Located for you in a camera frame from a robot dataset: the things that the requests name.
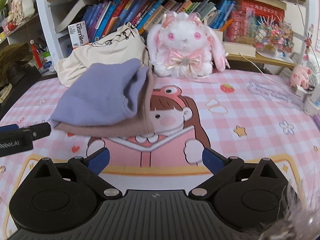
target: beige cloth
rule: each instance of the beige cloth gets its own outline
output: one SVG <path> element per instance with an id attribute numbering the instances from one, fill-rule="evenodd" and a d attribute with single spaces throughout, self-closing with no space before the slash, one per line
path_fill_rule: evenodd
<path id="1" fill-rule="evenodd" d="M 93 63 L 120 64 L 132 58 L 139 59 L 142 66 L 152 67 L 138 30 L 127 23 L 97 42 L 74 49 L 54 68 L 61 84 L 70 87 Z"/>
<path id="2" fill-rule="evenodd" d="M 110 126 L 74 126 L 66 123 L 58 124 L 55 129 L 76 135 L 92 137 L 130 137 L 154 132 L 150 119 L 150 100 L 154 88 L 154 79 L 151 69 L 148 70 L 147 79 L 138 98 L 138 112 L 134 118 L 126 119 Z"/>

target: white stuffed rabbit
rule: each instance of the white stuffed rabbit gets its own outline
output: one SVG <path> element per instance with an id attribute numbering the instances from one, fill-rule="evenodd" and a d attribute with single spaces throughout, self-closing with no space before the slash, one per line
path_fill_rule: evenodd
<path id="1" fill-rule="evenodd" d="M 160 77 L 196 78 L 228 66 L 222 43 L 214 31 L 201 23 L 198 13 L 167 12 L 161 24 L 148 34 L 147 45 L 155 73 Z"/>

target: purple fabric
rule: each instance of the purple fabric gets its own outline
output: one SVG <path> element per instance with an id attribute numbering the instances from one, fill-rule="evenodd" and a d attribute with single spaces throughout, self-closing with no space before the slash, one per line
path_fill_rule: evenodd
<path id="1" fill-rule="evenodd" d="M 92 64 L 60 98 L 52 125 L 113 125 L 134 117 L 148 71 L 140 67 L 136 58 L 121 64 Z"/>

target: white cable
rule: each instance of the white cable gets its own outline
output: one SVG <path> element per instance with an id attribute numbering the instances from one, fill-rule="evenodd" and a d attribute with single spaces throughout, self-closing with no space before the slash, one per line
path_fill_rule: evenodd
<path id="1" fill-rule="evenodd" d="M 301 9 L 300 9 L 300 4 L 299 4 L 299 1 L 298 1 L 298 0 L 296 0 L 296 1 L 297 1 L 298 9 L 299 9 L 299 11 L 300 11 L 300 15 L 301 15 L 301 20 L 302 20 L 302 24 L 303 24 L 304 33 L 305 33 L 306 37 L 308 38 L 308 32 L 307 32 L 307 30 L 306 30 L 306 26 L 305 26 L 304 21 L 303 21 L 303 15 L 302 15 L 302 11 L 301 11 Z M 310 47 L 311 47 L 311 49 L 312 49 L 312 51 L 313 51 L 313 54 L 315 55 L 315 58 L 316 58 L 316 61 L 317 61 L 317 64 L 318 64 L 318 68 L 319 68 L 319 73 L 320 73 L 319 62 L 318 62 L 316 53 L 315 53 L 315 51 L 314 51 L 314 49 L 313 49 L 313 47 L 312 47 L 312 44 L 311 44 Z"/>
<path id="2" fill-rule="evenodd" d="M 271 78 L 267 77 L 255 63 L 253 63 L 251 60 L 248 60 L 248 59 L 247 59 L 246 57 L 244 57 L 241 53 L 240 53 L 240 55 L 241 55 L 241 57 L 243 57 L 245 60 L 249 61 L 252 65 L 254 65 L 254 66 L 262 73 L 262 75 L 264 75 L 268 80 L 271 80 L 272 82 L 277 83 L 277 84 L 280 85 L 280 86 L 283 86 L 283 87 L 286 87 L 286 88 L 290 88 L 290 87 L 288 87 L 288 86 L 286 86 L 286 85 L 280 84 L 280 83 L 278 83 L 277 81 L 274 81 L 274 80 L 272 80 Z"/>

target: cartoon hand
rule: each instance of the cartoon hand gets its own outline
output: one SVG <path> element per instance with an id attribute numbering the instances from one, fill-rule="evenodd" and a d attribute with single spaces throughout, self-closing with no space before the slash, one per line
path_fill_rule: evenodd
<path id="1" fill-rule="evenodd" d="M 202 143 L 196 139 L 186 141 L 184 155 L 189 164 L 202 164 L 202 152 L 204 147 Z"/>

